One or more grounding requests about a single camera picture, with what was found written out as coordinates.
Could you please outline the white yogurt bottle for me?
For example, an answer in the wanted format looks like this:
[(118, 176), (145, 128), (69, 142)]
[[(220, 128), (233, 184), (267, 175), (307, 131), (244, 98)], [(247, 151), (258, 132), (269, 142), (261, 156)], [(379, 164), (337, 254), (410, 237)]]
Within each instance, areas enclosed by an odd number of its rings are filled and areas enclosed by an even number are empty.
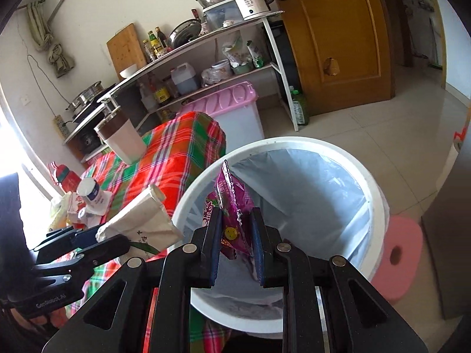
[(104, 216), (109, 208), (112, 192), (102, 190), (93, 178), (84, 178), (77, 187), (77, 194), (85, 203), (90, 214)]

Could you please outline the white milk carton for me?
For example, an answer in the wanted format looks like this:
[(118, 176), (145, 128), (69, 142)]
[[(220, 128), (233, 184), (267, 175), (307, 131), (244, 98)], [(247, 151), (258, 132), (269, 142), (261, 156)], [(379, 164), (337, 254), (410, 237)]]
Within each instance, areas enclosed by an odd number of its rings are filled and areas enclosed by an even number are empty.
[(124, 264), (132, 257), (147, 261), (183, 239), (173, 225), (163, 204), (164, 193), (154, 184), (138, 194), (117, 215), (98, 228), (96, 240), (103, 242), (122, 235), (129, 239), (130, 248), (118, 257)]

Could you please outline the purple snack wrapper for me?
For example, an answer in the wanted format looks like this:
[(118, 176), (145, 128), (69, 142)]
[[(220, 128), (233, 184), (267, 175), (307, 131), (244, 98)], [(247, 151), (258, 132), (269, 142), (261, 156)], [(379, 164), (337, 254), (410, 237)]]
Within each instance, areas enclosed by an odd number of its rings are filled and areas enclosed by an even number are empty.
[(223, 254), (234, 260), (238, 254), (252, 255), (252, 236), (249, 215), (254, 208), (248, 190), (223, 161), (215, 180), (215, 196), (223, 213), (221, 245)]

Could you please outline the white trash bin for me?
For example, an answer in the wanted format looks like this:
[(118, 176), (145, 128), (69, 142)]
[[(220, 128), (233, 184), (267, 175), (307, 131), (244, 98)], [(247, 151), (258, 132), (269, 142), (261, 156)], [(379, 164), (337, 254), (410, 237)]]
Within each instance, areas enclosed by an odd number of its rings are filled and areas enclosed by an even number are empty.
[[(372, 278), (382, 256), (389, 205), (370, 171), (320, 139), (264, 139), (223, 157), (245, 185), (264, 222), (309, 256), (348, 259)], [(264, 289), (240, 260), (221, 257), (215, 285), (195, 289), (193, 307), (242, 332), (279, 335), (282, 293)]]

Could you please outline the red water bottle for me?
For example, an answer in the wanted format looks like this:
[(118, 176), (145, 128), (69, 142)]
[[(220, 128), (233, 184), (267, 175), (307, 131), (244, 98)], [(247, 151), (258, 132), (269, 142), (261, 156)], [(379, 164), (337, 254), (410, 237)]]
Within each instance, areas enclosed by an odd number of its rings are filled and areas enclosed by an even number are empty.
[(55, 162), (51, 162), (47, 166), (51, 179), (56, 185), (62, 188), (65, 193), (77, 191), (81, 178), (74, 171), (71, 171), (71, 169), (64, 164), (57, 164)]

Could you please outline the grey bin liner bag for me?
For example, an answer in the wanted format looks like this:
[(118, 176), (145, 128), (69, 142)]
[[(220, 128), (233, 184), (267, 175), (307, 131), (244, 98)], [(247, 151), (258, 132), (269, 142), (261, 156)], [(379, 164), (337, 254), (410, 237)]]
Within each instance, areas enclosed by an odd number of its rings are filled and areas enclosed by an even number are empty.
[[(266, 225), (309, 256), (335, 254), (359, 267), (366, 253), (370, 211), (355, 179), (335, 161), (306, 150), (280, 149), (252, 155), (230, 166), (261, 210)], [(264, 289), (254, 264), (238, 255), (221, 256), (211, 289), (197, 289), (205, 316), (220, 312), (245, 319), (278, 319), (281, 289)]]

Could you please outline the plaid tablecloth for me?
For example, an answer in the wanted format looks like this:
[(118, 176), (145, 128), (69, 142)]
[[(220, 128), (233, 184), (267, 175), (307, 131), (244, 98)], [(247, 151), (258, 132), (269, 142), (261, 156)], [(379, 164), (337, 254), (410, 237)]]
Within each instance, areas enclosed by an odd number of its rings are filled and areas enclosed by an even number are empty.
[[(105, 216), (110, 220), (149, 184), (165, 195), (163, 202), (171, 217), (185, 191), (212, 163), (226, 154), (226, 136), (215, 119), (191, 111), (162, 124), (143, 136), (146, 154), (126, 165), (114, 152), (102, 155), (82, 174), (94, 178), (101, 189), (111, 191), (112, 201)], [(115, 261), (94, 270), (82, 287), (84, 297), (65, 307), (70, 318), (118, 270)], [(210, 321), (193, 306), (190, 309), (190, 352), (223, 352), (231, 330)]]

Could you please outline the pink foam stool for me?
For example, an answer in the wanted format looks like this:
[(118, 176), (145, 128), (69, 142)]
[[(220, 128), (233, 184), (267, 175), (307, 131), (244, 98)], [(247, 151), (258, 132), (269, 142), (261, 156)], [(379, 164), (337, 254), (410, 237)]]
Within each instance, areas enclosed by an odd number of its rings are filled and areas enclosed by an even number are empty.
[(371, 283), (390, 304), (401, 300), (414, 282), (423, 242), (416, 221), (399, 215), (389, 218), (382, 258)]

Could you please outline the steel pot with lid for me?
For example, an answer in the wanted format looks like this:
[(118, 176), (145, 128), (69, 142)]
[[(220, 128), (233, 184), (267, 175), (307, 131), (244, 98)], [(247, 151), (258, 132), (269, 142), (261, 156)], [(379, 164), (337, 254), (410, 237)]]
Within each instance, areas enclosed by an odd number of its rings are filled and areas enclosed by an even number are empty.
[(101, 81), (97, 81), (80, 92), (67, 106), (67, 110), (78, 114), (86, 105), (88, 105), (96, 96), (101, 94), (104, 88)]

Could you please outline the pink storage box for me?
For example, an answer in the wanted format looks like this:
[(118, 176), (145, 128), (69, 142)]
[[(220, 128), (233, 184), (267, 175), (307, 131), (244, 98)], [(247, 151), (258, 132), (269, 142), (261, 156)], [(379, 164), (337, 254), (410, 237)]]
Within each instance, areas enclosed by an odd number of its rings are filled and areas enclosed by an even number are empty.
[(184, 105), (177, 115), (203, 112), (220, 125), (226, 136), (226, 152), (264, 139), (257, 109), (259, 96), (248, 81), (234, 84)]

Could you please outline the white oil jug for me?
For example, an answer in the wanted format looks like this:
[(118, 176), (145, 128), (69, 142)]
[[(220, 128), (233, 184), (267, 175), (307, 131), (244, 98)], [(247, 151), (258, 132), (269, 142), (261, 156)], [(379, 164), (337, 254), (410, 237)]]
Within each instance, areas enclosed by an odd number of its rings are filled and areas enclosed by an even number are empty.
[(187, 62), (171, 70), (171, 79), (182, 96), (200, 88), (200, 79), (195, 69)]

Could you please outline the wooden cutting board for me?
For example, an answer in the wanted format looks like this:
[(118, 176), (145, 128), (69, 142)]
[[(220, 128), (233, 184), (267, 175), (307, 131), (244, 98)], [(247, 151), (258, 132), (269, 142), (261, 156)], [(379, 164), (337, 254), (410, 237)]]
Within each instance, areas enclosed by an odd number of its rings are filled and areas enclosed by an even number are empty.
[(141, 69), (148, 65), (133, 23), (115, 34), (106, 45), (119, 81), (123, 80), (120, 72), (126, 68), (136, 65), (138, 69)]

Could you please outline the white metal shelf rack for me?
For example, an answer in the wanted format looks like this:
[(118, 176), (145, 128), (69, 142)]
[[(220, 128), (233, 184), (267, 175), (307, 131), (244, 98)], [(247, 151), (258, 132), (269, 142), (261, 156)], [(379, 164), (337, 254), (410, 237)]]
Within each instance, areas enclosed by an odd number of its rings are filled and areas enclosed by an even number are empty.
[(189, 109), (214, 115), (217, 106), (197, 101), (215, 94), (226, 98), (227, 90), (242, 81), (253, 84), (257, 96), (263, 85), (270, 92), (287, 92), (285, 68), (270, 26), (273, 17), (275, 13), (269, 12), (199, 37), (104, 90), (64, 144), (77, 150), (82, 163), (91, 161), (106, 147), (94, 128), (117, 107), (144, 134)]

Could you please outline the steel pan lid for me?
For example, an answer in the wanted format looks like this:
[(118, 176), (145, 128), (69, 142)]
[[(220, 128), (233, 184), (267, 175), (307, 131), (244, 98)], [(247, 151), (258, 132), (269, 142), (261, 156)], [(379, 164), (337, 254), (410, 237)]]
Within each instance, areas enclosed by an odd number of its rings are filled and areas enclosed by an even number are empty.
[(183, 21), (168, 36), (168, 46), (177, 49), (200, 36), (201, 23), (193, 18)]

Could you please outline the clear storage container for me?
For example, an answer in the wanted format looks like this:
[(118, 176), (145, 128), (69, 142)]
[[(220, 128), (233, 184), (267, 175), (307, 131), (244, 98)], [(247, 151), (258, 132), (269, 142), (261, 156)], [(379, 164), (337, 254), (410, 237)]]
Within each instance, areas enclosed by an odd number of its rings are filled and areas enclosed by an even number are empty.
[(224, 0), (204, 8), (203, 15), (211, 31), (223, 28), (226, 21), (229, 22), (229, 25), (243, 21), (243, 16), (235, 0)]

